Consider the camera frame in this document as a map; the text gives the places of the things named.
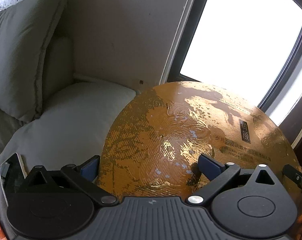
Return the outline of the gold gift box lid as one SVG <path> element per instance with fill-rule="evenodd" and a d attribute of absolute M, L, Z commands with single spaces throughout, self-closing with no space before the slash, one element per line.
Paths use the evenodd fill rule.
<path fill-rule="evenodd" d="M 98 185 L 118 198 L 185 198 L 208 183 L 201 154 L 247 169 L 267 164 L 299 207 L 292 232 L 302 239 L 302 194 L 282 175 L 286 164 L 300 168 L 290 143 L 258 107 L 200 82 L 159 85 L 124 107 L 105 140 Z"/>

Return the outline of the smartphone with beige case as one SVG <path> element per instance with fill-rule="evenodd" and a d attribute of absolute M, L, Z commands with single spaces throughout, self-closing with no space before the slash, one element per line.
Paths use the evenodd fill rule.
<path fill-rule="evenodd" d="M 0 184 L 7 206 L 12 196 L 18 192 L 26 176 L 27 172 L 22 157 L 18 153 L 12 154 L 0 165 Z"/>

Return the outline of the grey upright cushion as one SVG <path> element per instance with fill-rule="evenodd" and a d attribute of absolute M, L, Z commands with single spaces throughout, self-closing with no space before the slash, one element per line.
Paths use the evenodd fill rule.
<path fill-rule="evenodd" d="M 22 0 L 0 11 L 0 109 L 23 122 L 42 111 L 46 49 L 67 0 Z"/>

